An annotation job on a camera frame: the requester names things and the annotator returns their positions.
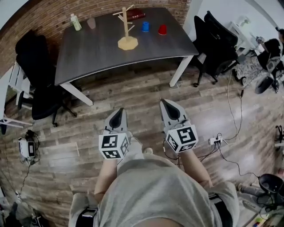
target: table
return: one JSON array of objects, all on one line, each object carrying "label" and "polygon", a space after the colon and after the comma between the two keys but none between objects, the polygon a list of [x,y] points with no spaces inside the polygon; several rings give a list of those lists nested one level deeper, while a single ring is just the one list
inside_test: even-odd
[{"label": "table", "polygon": [[[138,39],[138,46],[129,51],[118,48],[118,40],[124,36],[123,22],[112,14],[95,17],[96,28],[87,22],[82,29],[65,29],[55,75],[55,85],[60,85],[89,106],[93,102],[70,82],[103,70],[155,59],[184,57],[170,81],[174,86],[198,51],[186,32],[165,8],[145,8],[145,18],[133,20],[135,27],[130,36]],[[142,32],[142,23],[150,23],[150,31]],[[159,35],[160,25],[167,26],[167,34]]]},{"label": "table", "polygon": [[246,55],[250,49],[256,49],[257,45],[255,45],[253,42],[251,42],[252,35],[248,35],[248,33],[240,26],[235,24],[234,22],[231,21],[231,24],[228,28],[229,31],[234,33],[240,40],[241,42],[238,44],[236,50],[241,48],[243,45],[245,46],[245,49],[239,53],[240,55]]},{"label": "table", "polygon": [[13,68],[14,68],[14,66],[12,66],[5,73],[5,75],[0,78],[0,120],[3,120],[3,121],[0,121],[0,125],[2,124],[2,125],[9,125],[9,126],[13,126],[13,127],[23,128],[23,126],[11,124],[11,122],[24,124],[24,125],[32,125],[32,123],[14,120],[14,119],[6,117],[6,115],[4,114],[6,95],[7,95],[7,90],[8,90],[10,78],[11,78],[11,75],[12,75],[12,72],[13,72]]}]

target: wooden floor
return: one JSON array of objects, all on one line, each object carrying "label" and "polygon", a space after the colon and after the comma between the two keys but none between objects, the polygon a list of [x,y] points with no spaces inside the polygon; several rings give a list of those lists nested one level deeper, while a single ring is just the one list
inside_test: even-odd
[{"label": "wooden floor", "polygon": [[[199,143],[194,150],[198,156],[209,153],[213,147],[208,139],[222,133],[223,138],[236,134],[233,117],[227,100],[228,75],[219,76],[216,85],[210,77],[204,77],[198,88],[192,86],[198,77],[195,68],[188,68],[173,88],[169,82],[175,72],[171,62],[160,61],[138,64],[109,70],[89,76],[77,83],[84,94],[94,101],[89,107],[73,99],[71,108],[78,113],[73,118],[68,112],[59,112],[58,128],[51,124],[51,117],[34,121],[29,129],[39,135],[41,160],[30,168],[22,197],[30,206],[44,213],[56,226],[67,226],[72,195],[87,192],[95,187],[102,165],[98,151],[98,135],[104,119],[113,110],[124,107],[127,110],[129,130],[144,147],[152,147],[154,153],[164,156],[163,134],[159,100],[167,98],[182,105],[192,124],[197,128]],[[237,127],[240,125],[241,109],[239,94],[241,85],[231,81],[229,98],[235,114]],[[252,87],[246,89],[242,99],[243,122],[237,141],[232,145],[222,144],[221,151],[228,160],[236,161],[241,173],[254,172],[257,175],[273,172],[278,154],[274,151],[275,125],[283,124],[283,95],[281,85],[278,94],[271,89],[261,95]],[[7,107],[10,117],[32,121],[31,112],[22,109],[17,112],[15,103]],[[16,190],[20,190],[27,165],[19,160],[17,139],[24,136],[27,128],[8,128],[0,136],[0,166]],[[218,152],[204,161],[213,182],[254,182],[256,177],[240,177],[237,166],[223,160]],[[0,173],[1,186],[10,201],[15,199],[11,185]]]}]

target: blue cup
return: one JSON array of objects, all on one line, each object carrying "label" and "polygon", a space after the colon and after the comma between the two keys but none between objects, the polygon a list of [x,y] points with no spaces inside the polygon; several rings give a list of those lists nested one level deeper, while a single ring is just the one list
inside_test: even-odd
[{"label": "blue cup", "polygon": [[147,22],[147,21],[143,22],[142,31],[143,32],[148,32],[149,31],[149,22]]}]

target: white wall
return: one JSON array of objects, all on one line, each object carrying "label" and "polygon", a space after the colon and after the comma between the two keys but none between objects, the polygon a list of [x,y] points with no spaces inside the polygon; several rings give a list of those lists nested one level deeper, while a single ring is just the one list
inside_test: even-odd
[{"label": "white wall", "polygon": [[0,29],[28,0],[0,0]]},{"label": "white wall", "polygon": [[[256,2],[275,20],[280,28],[284,28],[284,9],[278,0],[256,0]],[[244,0],[203,0],[196,14],[203,19],[208,10],[225,27],[228,27],[231,21],[238,23],[240,17],[247,16],[251,20],[250,24],[244,26],[248,33],[251,32],[254,36],[262,36],[265,40],[277,38],[278,36],[275,28]],[[190,30],[188,33],[190,38],[195,40],[195,29],[189,27],[186,29]]]}]

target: wooden mug tree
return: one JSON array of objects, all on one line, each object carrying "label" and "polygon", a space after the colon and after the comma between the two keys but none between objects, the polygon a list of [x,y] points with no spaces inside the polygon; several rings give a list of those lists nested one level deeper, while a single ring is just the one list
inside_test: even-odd
[{"label": "wooden mug tree", "polygon": [[118,41],[118,47],[127,51],[127,50],[133,50],[135,47],[138,46],[138,40],[132,36],[129,36],[129,31],[134,28],[135,25],[133,25],[130,29],[128,29],[128,24],[132,24],[132,22],[127,22],[127,15],[126,12],[134,5],[128,7],[127,9],[125,7],[122,8],[122,12],[114,13],[113,15],[118,15],[118,18],[124,23],[124,33],[125,36],[122,37]]}]

